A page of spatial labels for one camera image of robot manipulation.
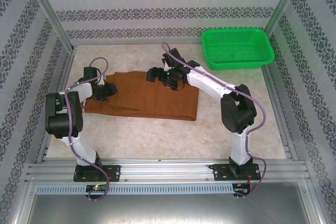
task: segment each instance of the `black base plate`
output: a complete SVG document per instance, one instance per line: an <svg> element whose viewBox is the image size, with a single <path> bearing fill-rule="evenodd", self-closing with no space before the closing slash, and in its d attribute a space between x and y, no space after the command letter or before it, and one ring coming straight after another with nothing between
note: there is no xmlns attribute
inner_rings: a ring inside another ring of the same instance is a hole
<svg viewBox="0 0 336 224"><path fill-rule="evenodd" d="M110 176L110 182L119 182L120 178L120 165L103 165L102 169ZM106 182L104 174L101 174L99 180L92 180L86 177L77 175L77 166L74 174L74 182Z"/></svg>
<svg viewBox="0 0 336 224"><path fill-rule="evenodd" d="M249 169L243 174L240 174L238 178L230 171L229 164L214 164L209 168L213 170L215 181L228 181L228 180L247 180L248 174L251 176L251 180L260 180L260 172L258 164L251 164Z"/></svg>

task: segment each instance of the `brown pants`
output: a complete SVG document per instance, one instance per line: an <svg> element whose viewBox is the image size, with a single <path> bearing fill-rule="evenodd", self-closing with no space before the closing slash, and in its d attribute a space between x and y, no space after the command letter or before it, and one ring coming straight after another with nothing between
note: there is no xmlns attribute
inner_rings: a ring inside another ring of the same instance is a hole
<svg viewBox="0 0 336 224"><path fill-rule="evenodd" d="M117 86L118 93L103 102L89 99L85 112L104 115L134 116L195 121L198 88L186 85L173 91L163 83L146 81L146 73L133 71L106 77Z"/></svg>

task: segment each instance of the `folded fabric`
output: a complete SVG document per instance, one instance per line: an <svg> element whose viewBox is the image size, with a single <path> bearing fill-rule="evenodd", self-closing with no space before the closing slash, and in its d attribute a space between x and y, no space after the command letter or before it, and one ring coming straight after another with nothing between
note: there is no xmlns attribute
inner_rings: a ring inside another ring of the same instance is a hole
<svg viewBox="0 0 336 224"><path fill-rule="evenodd" d="M146 72L116 72L105 82L117 86L118 93L103 102L93 99L83 106L86 113L195 121L198 88L185 85L173 91L163 83L146 81Z"/></svg>

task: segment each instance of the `patterned wallpaper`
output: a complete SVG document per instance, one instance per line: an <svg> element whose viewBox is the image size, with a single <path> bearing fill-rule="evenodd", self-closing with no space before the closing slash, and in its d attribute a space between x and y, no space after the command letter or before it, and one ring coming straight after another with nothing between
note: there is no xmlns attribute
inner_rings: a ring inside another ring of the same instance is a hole
<svg viewBox="0 0 336 224"><path fill-rule="evenodd" d="M290 135L327 223L336 223L336 0L290 0L269 66Z"/></svg>
<svg viewBox="0 0 336 224"><path fill-rule="evenodd" d="M73 44L199 37L213 27L265 27L279 0L50 0Z"/></svg>
<svg viewBox="0 0 336 224"><path fill-rule="evenodd" d="M44 136L44 97L67 59L37 0L0 0L0 224Z"/></svg>

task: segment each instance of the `beige floor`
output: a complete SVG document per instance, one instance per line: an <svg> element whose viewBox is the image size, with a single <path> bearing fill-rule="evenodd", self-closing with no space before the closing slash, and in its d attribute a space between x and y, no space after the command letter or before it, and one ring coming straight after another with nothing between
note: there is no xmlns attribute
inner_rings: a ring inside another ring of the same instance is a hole
<svg viewBox="0 0 336 224"><path fill-rule="evenodd" d="M207 69L202 45L178 44L186 60L195 60ZM82 77L83 67L98 56L109 60L108 74L115 71L147 71L161 67L161 45L79 46L68 85ZM94 66L103 70L104 62ZM251 134L251 153L264 158L286 158L261 69L211 71L222 80L247 85L267 112L266 125ZM164 119L122 118L84 114L83 134L101 157L114 158L228 158L230 132L220 117L220 105L203 91L199 93L196 122ZM261 112L255 125L261 121ZM52 139L47 157L73 157L66 145Z"/></svg>

